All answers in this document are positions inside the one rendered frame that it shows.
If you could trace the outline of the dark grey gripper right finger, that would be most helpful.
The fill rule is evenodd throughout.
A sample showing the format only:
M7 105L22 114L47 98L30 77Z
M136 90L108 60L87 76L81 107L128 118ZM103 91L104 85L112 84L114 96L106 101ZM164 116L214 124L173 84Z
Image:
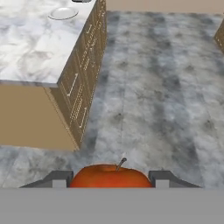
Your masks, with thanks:
M149 171L148 178L155 188L200 188L181 178L177 178L171 171Z

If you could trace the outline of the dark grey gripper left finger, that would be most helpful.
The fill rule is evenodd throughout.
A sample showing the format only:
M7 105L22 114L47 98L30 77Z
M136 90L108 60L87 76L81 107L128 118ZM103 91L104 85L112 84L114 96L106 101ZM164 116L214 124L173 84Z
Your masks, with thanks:
M51 171L44 178L23 185L23 188L68 188L73 177L73 171Z

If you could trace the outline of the red apple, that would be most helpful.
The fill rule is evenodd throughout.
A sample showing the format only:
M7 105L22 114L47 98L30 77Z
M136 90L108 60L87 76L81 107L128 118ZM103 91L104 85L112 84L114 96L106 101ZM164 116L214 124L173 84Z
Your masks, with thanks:
M126 161L123 157L119 164L86 166L74 176L70 187L151 188L152 183L142 172L123 167Z

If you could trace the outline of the white plate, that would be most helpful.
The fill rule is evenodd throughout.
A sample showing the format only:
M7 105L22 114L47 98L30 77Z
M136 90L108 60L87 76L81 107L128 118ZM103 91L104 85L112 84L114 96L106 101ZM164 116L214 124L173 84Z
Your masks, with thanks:
M77 16L79 11L72 7L60 7L52 10L48 17L54 20L65 20L69 18L74 18Z

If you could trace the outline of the brown cupboard run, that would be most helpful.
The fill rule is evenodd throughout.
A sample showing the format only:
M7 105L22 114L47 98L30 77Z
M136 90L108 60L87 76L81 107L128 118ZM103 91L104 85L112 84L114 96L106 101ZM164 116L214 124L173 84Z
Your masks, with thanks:
M0 0L0 145L77 151L106 44L106 0Z

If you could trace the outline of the brown cupboard corner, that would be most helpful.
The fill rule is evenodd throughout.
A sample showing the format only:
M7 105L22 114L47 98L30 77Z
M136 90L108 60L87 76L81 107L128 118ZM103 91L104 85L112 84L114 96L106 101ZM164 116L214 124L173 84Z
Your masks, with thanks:
M214 35L214 40L224 54L224 19L222 20L217 32Z

